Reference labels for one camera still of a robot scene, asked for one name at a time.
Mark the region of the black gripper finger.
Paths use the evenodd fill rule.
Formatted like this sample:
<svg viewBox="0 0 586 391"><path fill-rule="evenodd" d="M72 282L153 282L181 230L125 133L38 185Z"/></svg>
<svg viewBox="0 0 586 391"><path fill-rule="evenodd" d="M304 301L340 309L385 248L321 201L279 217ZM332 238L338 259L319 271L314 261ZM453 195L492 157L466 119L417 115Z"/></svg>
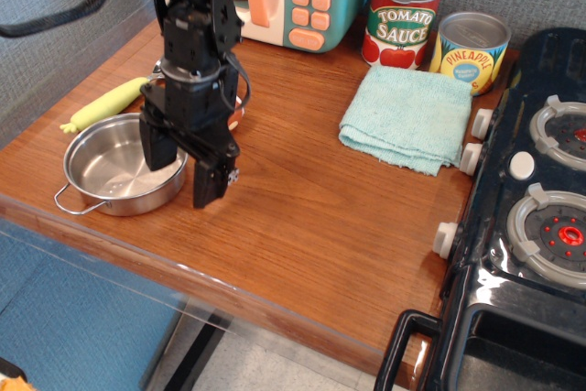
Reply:
<svg viewBox="0 0 586 391"><path fill-rule="evenodd" d="M198 159L194 172L193 207L203 209L221 199L227 191L230 173L230 159Z"/></svg>
<svg viewBox="0 0 586 391"><path fill-rule="evenodd" d="M151 171L160 170L176 159L178 148L175 141L145 118L139 119L139 133L145 162Z"/></svg>

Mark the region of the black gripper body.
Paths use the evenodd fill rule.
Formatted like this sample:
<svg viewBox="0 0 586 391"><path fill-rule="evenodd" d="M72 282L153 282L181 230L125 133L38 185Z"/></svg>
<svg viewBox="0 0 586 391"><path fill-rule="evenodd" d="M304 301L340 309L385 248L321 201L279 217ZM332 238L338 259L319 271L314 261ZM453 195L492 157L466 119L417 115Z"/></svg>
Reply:
<svg viewBox="0 0 586 391"><path fill-rule="evenodd" d="M163 83L141 87L145 101L140 118L166 133L195 159L230 159L228 185L238 179L239 146L228 129L235 111L241 72L232 63L222 63L212 72L183 71L167 63L162 66Z"/></svg>

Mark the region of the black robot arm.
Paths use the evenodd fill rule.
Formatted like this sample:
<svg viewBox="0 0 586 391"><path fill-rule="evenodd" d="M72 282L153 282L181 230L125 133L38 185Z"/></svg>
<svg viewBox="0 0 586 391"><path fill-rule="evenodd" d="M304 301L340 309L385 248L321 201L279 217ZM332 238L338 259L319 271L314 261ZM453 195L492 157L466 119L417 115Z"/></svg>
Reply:
<svg viewBox="0 0 586 391"><path fill-rule="evenodd" d="M230 118L248 104L238 97L248 76L233 54L242 20L233 0L154 0L164 39L162 86L144 85L140 135L150 170L178 150L195 160L193 205L204 208L237 179L240 148Z"/></svg>

